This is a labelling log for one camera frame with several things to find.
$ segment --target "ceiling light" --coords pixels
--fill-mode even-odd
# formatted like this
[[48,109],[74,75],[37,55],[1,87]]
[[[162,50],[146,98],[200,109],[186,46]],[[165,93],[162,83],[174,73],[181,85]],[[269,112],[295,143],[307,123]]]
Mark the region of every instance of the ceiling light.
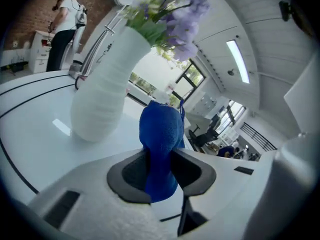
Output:
[[228,41],[228,42],[226,42],[226,45],[229,47],[229,49],[233,55],[235,63],[239,69],[242,82],[249,84],[250,83],[249,76],[248,76],[248,72],[246,69],[245,62],[244,62],[244,58],[242,58],[241,52],[239,50],[239,47],[238,47],[236,41],[235,40]]

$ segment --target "white table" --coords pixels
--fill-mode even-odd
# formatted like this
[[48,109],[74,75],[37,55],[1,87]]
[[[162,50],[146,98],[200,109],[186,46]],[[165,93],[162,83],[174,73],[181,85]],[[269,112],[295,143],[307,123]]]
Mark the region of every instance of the white table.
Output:
[[[74,83],[65,71],[54,71],[0,85],[0,171],[11,195],[24,203],[35,196],[33,188],[41,191],[83,163],[142,147],[144,107],[128,97],[117,129],[103,141],[74,135],[69,115]],[[184,142],[192,150],[186,136]]]

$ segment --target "blue cloth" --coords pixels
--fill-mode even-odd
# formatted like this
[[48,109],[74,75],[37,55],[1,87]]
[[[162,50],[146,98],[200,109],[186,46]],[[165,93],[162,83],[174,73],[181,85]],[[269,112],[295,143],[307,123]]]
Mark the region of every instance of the blue cloth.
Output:
[[150,171],[144,191],[152,203],[171,197],[178,186],[171,172],[170,153],[173,148],[184,148],[185,110],[151,101],[143,110],[139,123],[139,138],[150,153]]

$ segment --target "chair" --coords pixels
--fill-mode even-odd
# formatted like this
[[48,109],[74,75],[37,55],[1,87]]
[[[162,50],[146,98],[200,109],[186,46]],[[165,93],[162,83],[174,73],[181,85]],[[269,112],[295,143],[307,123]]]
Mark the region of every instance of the chair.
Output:
[[199,148],[208,142],[217,140],[219,136],[219,134],[212,127],[210,127],[205,134],[201,134],[199,136],[196,136],[191,130],[189,130],[189,135],[192,142]]

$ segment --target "green leaves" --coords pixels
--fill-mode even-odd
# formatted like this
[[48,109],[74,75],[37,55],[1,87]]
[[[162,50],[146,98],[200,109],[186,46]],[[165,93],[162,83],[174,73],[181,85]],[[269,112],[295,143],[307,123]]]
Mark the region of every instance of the green leaves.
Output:
[[139,11],[133,19],[128,20],[126,25],[138,31],[138,28],[140,28],[145,21],[145,13],[143,11]]
[[168,14],[168,10],[164,9],[158,12],[155,16],[152,17],[153,22],[157,23],[163,16]]
[[136,31],[140,33],[148,43],[153,47],[159,39],[162,39],[164,36],[164,32],[167,28],[165,23],[154,23],[151,19],[148,19],[142,25],[134,24],[133,26],[129,26],[134,28]]

